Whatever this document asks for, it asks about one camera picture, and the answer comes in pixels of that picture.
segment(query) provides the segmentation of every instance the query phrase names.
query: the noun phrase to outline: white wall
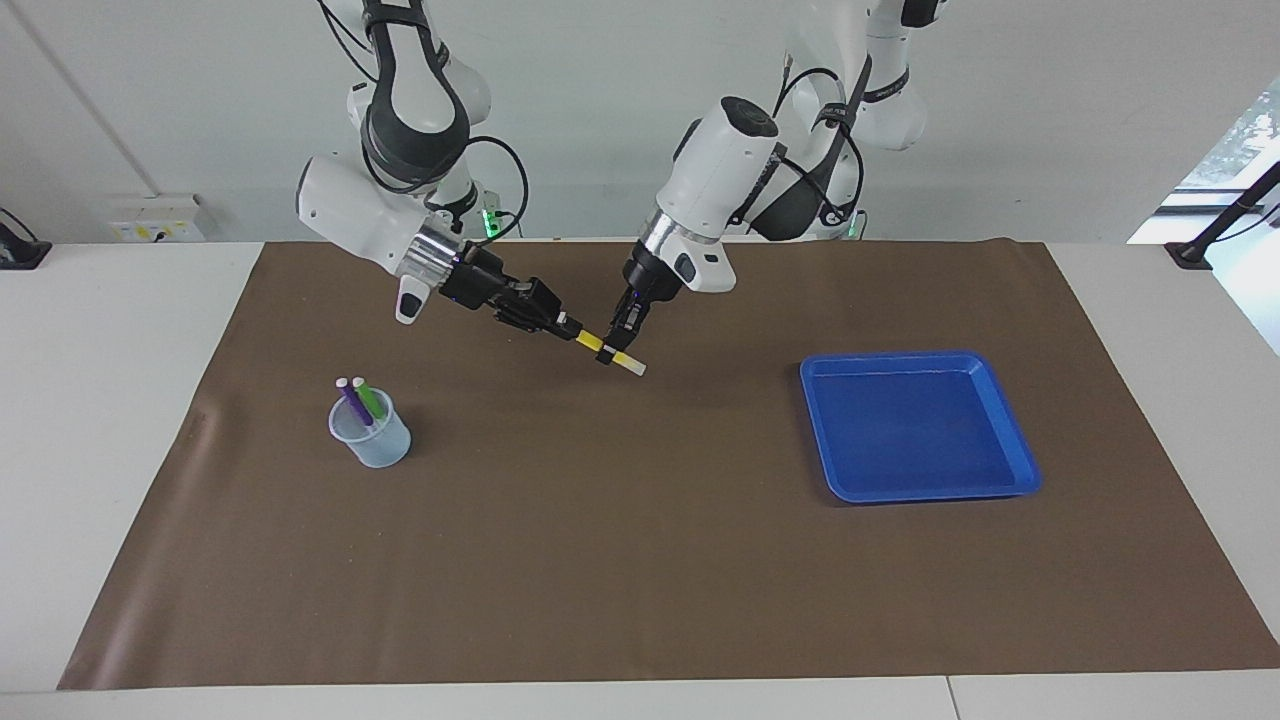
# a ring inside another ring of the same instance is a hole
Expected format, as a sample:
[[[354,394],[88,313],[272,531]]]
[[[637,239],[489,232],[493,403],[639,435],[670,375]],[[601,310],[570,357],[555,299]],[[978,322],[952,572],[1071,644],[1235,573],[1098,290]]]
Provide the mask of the white wall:
[[[311,0],[0,0],[0,202],[54,238],[105,237],[108,192],[141,192],[12,10],[164,192],[197,192],[223,236],[305,237],[306,159],[351,147],[357,76]],[[721,95],[772,101],[771,0],[434,0],[451,47],[494,91],[484,132],[534,179],[529,234],[626,236],[687,123]],[[1280,73],[1267,0],[959,0],[919,35],[933,123],[868,151],[877,237],[1124,242]],[[477,177],[518,200],[508,161]]]

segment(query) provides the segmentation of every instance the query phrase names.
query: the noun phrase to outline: yellow marker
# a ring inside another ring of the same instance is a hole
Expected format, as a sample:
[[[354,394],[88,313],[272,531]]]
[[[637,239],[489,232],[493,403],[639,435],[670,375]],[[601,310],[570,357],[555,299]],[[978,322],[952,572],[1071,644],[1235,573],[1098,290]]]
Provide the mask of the yellow marker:
[[[577,334],[577,342],[584,347],[586,347],[588,350],[590,350],[591,352],[599,352],[600,348],[604,347],[603,340],[595,337],[594,334],[586,331],[582,331]],[[644,377],[644,372],[649,369],[644,363],[636,360],[635,357],[627,355],[626,352],[614,352],[613,363],[626,368],[627,370],[631,370],[632,373],[640,377]]]

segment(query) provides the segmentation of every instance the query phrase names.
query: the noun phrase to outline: marker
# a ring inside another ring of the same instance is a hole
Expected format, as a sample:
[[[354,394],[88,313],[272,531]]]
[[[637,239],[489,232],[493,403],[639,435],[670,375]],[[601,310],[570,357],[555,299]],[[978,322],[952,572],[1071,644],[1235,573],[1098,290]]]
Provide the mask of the marker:
[[[579,345],[586,347],[591,352],[599,352],[600,348],[604,347],[603,340],[595,337],[594,334],[586,331],[580,332],[575,340],[577,340]],[[649,369],[644,363],[636,360],[635,357],[627,355],[626,352],[614,352],[613,363],[626,368],[627,370],[631,370],[632,373],[640,377],[644,377],[644,372]]]
[[[351,380],[351,384],[356,388],[360,401],[365,404],[365,410],[369,410],[375,420],[381,420],[387,416],[383,404],[378,402],[378,396],[374,395],[374,391],[369,389],[369,383],[365,382],[365,378],[356,378]]]
[[[364,423],[366,428],[374,427],[374,416],[369,414],[369,410],[365,410],[365,404],[360,401],[360,396],[356,395],[355,388],[351,387],[351,382],[347,380],[347,378],[338,378],[338,382],[334,384],[337,384],[338,389],[342,391],[342,396],[347,398],[347,405],[349,405],[352,411],[356,413],[360,421]]]

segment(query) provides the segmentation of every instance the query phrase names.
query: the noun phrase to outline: green light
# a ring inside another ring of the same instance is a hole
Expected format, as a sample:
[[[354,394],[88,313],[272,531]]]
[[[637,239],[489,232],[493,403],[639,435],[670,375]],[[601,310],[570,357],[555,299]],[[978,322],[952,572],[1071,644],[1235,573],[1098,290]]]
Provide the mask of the green light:
[[[502,232],[502,223],[498,222],[498,215],[493,210],[481,210],[480,215],[484,218],[484,232],[492,240]]]

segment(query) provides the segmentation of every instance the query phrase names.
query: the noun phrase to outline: plastic cup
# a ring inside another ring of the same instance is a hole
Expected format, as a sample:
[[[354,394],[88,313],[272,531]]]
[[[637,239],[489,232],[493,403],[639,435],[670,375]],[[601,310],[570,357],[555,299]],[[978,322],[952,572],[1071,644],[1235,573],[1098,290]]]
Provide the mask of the plastic cup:
[[[374,420],[374,427],[366,427],[347,400],[339,398],[333,404],[333,410],[329,410],[329,434],[349,447],[366,468],[390,468],[408,454],[412,438],[396,413],[390,396],[376,388],[370,389],[387,415],[381,420]]]

